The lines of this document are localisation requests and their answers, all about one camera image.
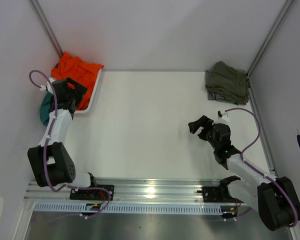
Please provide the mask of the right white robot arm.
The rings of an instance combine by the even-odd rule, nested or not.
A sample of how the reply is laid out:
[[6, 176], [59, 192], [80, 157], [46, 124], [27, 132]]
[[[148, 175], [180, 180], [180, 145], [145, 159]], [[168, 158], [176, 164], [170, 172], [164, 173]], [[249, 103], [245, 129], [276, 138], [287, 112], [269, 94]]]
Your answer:
[[286, 176], [268, 174], [249, 160], [231, 142], [227, 124], [203, 115], [188, 123], [189, 132], [208, 142], [216, 162], [234, 173], [219, 182], [218, 196], [224, 202], [240, 200], [258, 212], [271, 231], [293, 228], [300, 221], [300, 201], [293, 182]]

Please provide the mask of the orange shorts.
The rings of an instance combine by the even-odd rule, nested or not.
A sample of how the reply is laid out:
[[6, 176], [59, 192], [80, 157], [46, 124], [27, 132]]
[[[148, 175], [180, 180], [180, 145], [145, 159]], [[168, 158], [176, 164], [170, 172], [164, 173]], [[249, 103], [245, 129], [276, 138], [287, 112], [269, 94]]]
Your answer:
[[76, 108], [78, 111], [84, 111], [89, 106], [99, 71], [103, 68], [102, 64], [88, 63], [78, 56], [72, 57], [69, 53], [64, 52], [51, 70], [51, 76], [56, 80], [71, 78], [87, 88], [86, 94]]

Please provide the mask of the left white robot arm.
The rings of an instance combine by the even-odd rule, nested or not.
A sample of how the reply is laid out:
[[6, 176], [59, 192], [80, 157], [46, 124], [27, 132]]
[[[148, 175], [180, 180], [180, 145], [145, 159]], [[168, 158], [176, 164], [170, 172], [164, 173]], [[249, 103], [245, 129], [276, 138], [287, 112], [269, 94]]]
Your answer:
[[95, 178], [89, 172], [76, 172], [75, 163], [64, 146], [76, 108], [88, 89], [69, 77], [54, 81], [52, 86], [46, 131], [38, 146], [27, 151], [34, 178], [40, 187], [71, 184], [81, 188], [87, 200], [93, 200], [99, 193]]

